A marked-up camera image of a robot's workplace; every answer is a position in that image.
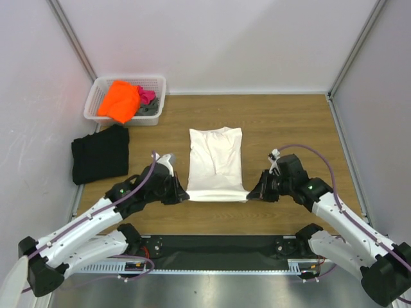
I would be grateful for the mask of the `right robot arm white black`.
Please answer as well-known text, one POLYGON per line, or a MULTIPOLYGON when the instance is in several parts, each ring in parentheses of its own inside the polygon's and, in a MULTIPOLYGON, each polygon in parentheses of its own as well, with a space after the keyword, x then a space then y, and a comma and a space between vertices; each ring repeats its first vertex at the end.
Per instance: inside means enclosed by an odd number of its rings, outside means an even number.
POLYGON ((289 196, 331 225, 335 239, 322 227, 310 224, 298 232, 296 252, 304 258, 325 257, 357 278, 378 305, 386 307, 410 289, 410 245, 396 244, 357 216, 321 178, 311 178, 299 158, 273 150, 269 169, 262 172, 249 200, 277 202, 289 196))

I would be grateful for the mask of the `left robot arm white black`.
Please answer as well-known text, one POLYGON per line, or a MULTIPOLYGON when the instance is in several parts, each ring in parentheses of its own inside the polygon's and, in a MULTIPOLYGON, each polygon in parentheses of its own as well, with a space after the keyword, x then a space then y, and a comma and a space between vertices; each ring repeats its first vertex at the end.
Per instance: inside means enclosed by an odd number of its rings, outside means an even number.
POLYGON ((19 256, 27 256, 26 282, 36 297, 52 293, 76 270, 107 257, 141 251, 141 237, 123 220, 149 203, 174 205, 189 199, 173 169, 171 154, 154 155, 143 173, 118 183, 89 210, 51 234, 20 240, 19 256))

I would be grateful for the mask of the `white Coca-Cola t-shirt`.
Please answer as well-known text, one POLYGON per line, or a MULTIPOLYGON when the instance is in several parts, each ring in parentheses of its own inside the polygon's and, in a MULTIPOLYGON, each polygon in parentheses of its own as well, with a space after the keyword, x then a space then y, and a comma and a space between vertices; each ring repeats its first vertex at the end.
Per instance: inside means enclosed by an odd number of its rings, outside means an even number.
POLYGON ((241 128, 189 129, 187 193, 195 202, 246 202, 241 164, 241 128))

